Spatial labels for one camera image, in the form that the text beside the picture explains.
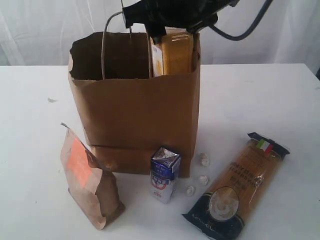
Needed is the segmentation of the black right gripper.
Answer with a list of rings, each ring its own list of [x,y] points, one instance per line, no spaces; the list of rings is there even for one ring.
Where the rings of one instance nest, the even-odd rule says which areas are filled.
[[[216,20],[219,11],[237,4],[236,0],[140,0],[122,12],[126,28],[143,24],[153,44],[160,44],[166,27],[190,29]]]

